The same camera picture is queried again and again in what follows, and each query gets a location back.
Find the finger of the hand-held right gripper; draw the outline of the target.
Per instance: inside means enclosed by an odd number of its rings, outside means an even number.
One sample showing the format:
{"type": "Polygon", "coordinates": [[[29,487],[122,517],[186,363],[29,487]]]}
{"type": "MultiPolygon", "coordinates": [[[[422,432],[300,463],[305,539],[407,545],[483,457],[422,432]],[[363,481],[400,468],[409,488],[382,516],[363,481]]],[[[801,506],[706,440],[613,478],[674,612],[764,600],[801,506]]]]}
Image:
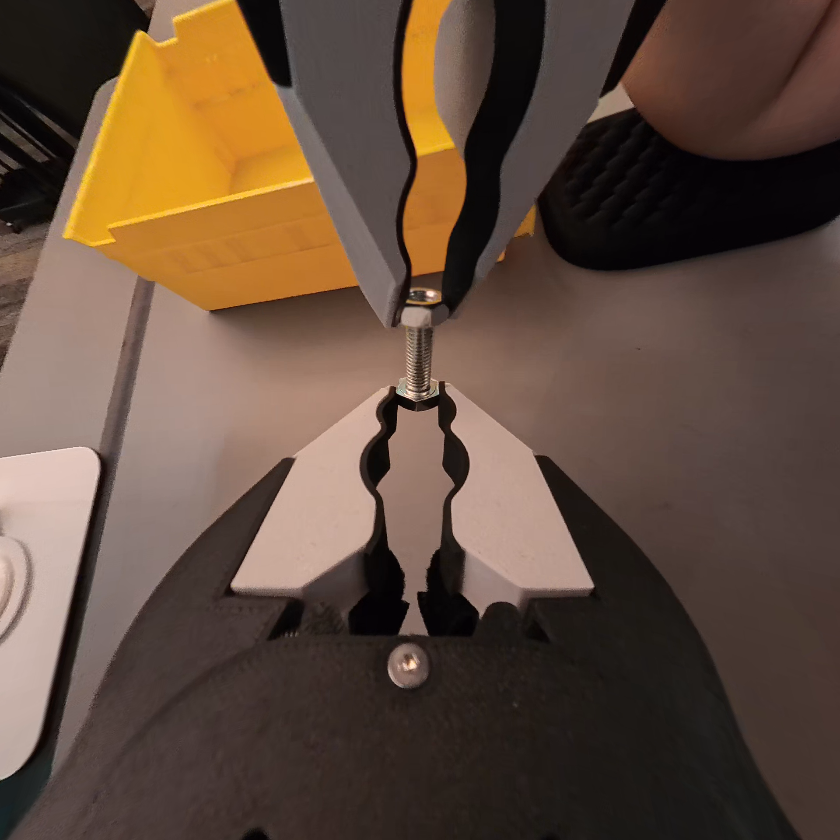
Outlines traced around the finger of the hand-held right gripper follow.
{"type": "Polygon", "coordinates": [[[591,117],[634,2],[451,2],[437,110],[465,166],[442,292],[456,318],[591,117]]]}
{"type": "Polygon", "coordinates": [[[386,328],[411,279],[415,148],[403,104],[411,2],[282,1],[284,108],[358,284],[386,328]]]}

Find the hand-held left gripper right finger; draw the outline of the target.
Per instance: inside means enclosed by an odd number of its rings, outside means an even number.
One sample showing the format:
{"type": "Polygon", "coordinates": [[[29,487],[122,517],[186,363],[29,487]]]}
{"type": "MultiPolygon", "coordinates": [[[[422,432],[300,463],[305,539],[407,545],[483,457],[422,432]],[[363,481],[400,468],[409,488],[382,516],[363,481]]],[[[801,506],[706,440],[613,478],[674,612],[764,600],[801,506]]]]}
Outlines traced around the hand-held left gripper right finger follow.
{"type": "Polygon", "coordinates": [[[498,603],[586,597],[594,583],[538,457],[459,389],[439,389],[444,499],[439,548],[417,594],[429,636],[470,636],[498,603]]]}

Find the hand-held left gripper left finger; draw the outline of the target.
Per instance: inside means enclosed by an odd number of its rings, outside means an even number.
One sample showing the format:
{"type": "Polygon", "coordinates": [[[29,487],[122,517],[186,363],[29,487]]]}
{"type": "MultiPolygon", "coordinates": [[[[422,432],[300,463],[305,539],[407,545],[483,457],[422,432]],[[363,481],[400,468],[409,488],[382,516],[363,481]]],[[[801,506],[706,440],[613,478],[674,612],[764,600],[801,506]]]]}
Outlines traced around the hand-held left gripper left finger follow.
{"type": "Polygon", "coordinates": [[[352,634],[399,633],[405,575],[377,489],[398,408],[395,388],[382,388],[295,454],[233,592],[328,605],[352,634]]]}

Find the silver hex nut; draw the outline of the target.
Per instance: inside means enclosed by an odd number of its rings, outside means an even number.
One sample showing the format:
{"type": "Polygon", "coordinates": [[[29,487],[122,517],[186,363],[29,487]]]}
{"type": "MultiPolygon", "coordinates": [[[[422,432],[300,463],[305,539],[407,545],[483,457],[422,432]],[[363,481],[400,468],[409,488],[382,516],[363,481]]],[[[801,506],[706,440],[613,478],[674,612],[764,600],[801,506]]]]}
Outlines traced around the silver hex nut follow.
{"type": "Polygon", "coordinates": [[[439,402],[439,383],[432,380],[430,391],[419,394],[411,392],[408,387],[407,378],[399,379],[395,389],[395,401],[399,407],[407,411],[420,413],[432,410],[438,406],[439,402]]]}

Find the yellow undivided bin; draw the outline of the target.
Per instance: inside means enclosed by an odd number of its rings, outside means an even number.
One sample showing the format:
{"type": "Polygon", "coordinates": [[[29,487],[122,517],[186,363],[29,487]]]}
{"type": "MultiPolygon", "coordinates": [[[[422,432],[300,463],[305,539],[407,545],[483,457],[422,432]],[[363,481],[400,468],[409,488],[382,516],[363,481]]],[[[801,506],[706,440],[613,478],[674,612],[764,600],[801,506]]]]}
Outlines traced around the yellow undivided bin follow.
{"type": "Polygon", "coordinates": [[[136,33],[64,236],[206,311],[358,281],[235,2],[136,33]]]}

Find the silver hex bolt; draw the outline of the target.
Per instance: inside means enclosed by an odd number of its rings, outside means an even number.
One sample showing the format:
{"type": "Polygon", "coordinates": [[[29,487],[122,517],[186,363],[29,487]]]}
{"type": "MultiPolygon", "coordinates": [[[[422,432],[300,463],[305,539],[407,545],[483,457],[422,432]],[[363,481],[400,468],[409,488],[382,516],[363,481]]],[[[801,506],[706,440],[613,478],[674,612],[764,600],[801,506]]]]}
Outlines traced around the silver hex bolt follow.
{"type": "Polygon", "coordinates": [[[400,313],[399,324],[406,338],[406,374],[411,392],[431,390],[433,378],[434,331],[449,318],[449,309],[440,290],[412,287],[400,313]]]}

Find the person's right forearm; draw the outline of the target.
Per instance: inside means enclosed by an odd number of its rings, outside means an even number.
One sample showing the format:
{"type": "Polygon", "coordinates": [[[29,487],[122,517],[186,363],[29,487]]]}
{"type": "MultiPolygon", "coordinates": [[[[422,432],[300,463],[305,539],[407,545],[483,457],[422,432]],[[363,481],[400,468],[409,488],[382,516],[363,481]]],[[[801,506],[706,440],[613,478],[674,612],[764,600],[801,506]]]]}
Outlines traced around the person's right forearm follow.
{"type": "Polygon", "coordinates": [[[721,160],[839,137],[838,1],[668,1],[622,78],[668,142],[721,160]]]}

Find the white metal stand base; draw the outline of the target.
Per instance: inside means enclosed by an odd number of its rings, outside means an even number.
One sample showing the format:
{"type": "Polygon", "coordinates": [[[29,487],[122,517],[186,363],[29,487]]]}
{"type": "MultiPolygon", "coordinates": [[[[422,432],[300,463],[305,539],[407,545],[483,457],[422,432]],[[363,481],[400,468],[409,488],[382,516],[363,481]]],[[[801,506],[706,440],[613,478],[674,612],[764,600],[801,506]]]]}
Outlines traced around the white metal stand base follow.
{"type": "Polygon", "coordinates": [[[74,447],[1,458],[1,779],[45,726],[101,474],[74,447]]]}

